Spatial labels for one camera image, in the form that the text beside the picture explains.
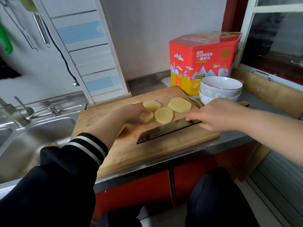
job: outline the green handle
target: green handle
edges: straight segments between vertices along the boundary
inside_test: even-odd
[[[2,25],[0,24],[0,40],[2,42],[2,44],[5,47],[5,52],[7,54],[10,54],[13,52],[13,46],[9,40],[9,38],[6,35],[6,32],[4,30],[4,28],[2,27]]]

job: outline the black jacket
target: black jacket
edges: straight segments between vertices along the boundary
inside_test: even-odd
[[[108,148],[81,133],[63,148],[44,147],[34,167],[0,200],[0,226],[89,226],[93,185]]]

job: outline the white bowl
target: white bowl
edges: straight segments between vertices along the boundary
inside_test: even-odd
[[[231,98],[239,95],[243,84],[224,76],[206,76],[201,79],[200,91],[211,98]]]
[[[240,95],[241,95],[241,91],[240,91],[240,93],[239,93],[237,96],[230,97],[230,98],[228,98],[228,99],[230,99],[230,100],[232,100],[232,101],[234,101],[234,102],[237,102],[237,100],[239,99]],[[201,102],[202,102],[204,105],[208,104],[210,101],[212,101],[213,99],[215,99],[215,98],[211,98],[211,97],[209,97],[209,96],[204,95],[201,91],[199,91],[199,96],[200,96]]]

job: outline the window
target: window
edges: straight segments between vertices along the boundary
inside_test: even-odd
[[[303,0],[249,0],[239,67],[303,91]]]

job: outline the wooden cutting board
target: wooden cutting board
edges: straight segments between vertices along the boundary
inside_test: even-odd
[[[110,111],[124,105],[136,101],[143,103],[147,100],[155,100],[160,102],[162,107],[167,107],[169,101],[175,97],[181,97],[188,102],[191,102],[188,96],[178,86],[173,86],[82,111],[78,118],[74,137],[79,133],[84,132],[88,126],[93,125]],[[198,108],[192,102],[191,104],[192,108],[189,112],[174,112],[172,121],[184,118],[190,112],[198,111]],[[108,156],[99,168],[97,177],[208,141],[220,135],[219,132],[207,131],[196,124],[162,137],[138,145],[136,144],[138,137],[142,132],[161,125],[162,124],[158,123],[155,118],[147,124],[127,124],[126,128],[117,137]]]

